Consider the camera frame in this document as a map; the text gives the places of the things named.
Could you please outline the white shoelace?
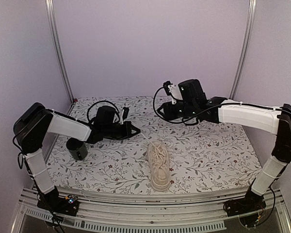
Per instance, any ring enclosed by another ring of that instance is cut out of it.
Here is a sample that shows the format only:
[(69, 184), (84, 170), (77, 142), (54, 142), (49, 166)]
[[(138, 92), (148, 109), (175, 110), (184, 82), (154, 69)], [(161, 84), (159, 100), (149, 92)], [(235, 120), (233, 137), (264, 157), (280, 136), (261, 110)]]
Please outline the white shoelace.
[(168, 170), (169, 156), (164, 143), (161, 143), (160, 141), (153, 141), (150, 144), (148, 156), (152, 168)]

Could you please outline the white lace sneaker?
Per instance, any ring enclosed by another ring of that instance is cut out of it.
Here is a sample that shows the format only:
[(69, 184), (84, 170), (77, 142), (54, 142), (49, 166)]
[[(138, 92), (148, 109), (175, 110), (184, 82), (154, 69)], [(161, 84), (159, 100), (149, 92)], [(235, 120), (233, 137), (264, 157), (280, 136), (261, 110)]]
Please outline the white lace sneaker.
[(147, 160), (150, 166), (150, 182), (155, 191), (164, 192), (169, 189), (171, 174), (169, 155), (161, 141), (151, 141), (147, 148)]

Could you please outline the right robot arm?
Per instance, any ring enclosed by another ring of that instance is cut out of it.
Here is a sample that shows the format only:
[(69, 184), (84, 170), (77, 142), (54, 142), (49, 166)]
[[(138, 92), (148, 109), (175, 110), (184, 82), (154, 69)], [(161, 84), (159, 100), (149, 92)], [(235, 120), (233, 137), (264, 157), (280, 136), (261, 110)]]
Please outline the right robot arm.
[(225, 97), (208, 99), (197, 79), (179, 84), (166, 81), (162, 89), (171, 97), (171, 101), (153, 110), (166, 122), (191, 125), (190, 120), (195, 119), (194, 125), (202, 121), (231, 123), (276, 135), (271, 157), (250, 185), (247, 197), (241, 201), (243, 210), (251, 212), (259, 205), (259, 197), (280, 177), (291, 162), (291, 105), (268, 107)]

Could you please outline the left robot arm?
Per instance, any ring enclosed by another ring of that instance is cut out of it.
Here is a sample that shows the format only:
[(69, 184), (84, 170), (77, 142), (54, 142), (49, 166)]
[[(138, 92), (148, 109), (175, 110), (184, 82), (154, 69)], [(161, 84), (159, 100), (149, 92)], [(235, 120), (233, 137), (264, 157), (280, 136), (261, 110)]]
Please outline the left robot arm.
[(141, 132), (126, 120), (128, 112), (127, 107), (119, 112), (116, 107), (102, 106), (95, 117), (84, 122), (36, 102), (16, 121), (13, 143), (19, 147), (36, 186), (45, 194), (43, 202), (46, 206), (57, 211), (63, 205), (62, 199), (52, 192), (55, 185), (44, 161), (42, 144), (46, 134), (64, 135), (88, 144), (103, 139), (124, 140)]

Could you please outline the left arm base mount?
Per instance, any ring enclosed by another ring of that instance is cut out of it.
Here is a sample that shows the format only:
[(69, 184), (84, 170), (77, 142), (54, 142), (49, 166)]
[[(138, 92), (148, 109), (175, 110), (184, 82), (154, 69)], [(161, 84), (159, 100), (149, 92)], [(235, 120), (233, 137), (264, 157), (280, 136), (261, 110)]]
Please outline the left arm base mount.
[(37, 203), (37, 207), (52, 213), (76, 216), (80, 205), (78, 199), (79, 197), (75, 195), (60, 197), (58, 194), (43, 194)]

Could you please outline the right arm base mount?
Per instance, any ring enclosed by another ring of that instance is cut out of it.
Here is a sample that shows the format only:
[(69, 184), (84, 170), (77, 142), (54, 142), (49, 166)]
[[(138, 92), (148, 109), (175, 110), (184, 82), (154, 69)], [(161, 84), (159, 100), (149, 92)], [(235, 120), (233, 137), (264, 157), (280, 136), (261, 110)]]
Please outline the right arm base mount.
[(248, 214), (256, 211), (255, 214), (247, 215), (240, 218), (240, 223), (247, 228), (256, 227), (261, 219), (261, 214), (257, 211), (265, 210), (266, 203), (264, 196), (259, 196), (252, 191), (247, 191), (243, 198), (232, 199), (224, 202), (223, 210), (227, 213), (227, 216), (237, 216), (242, 214)]

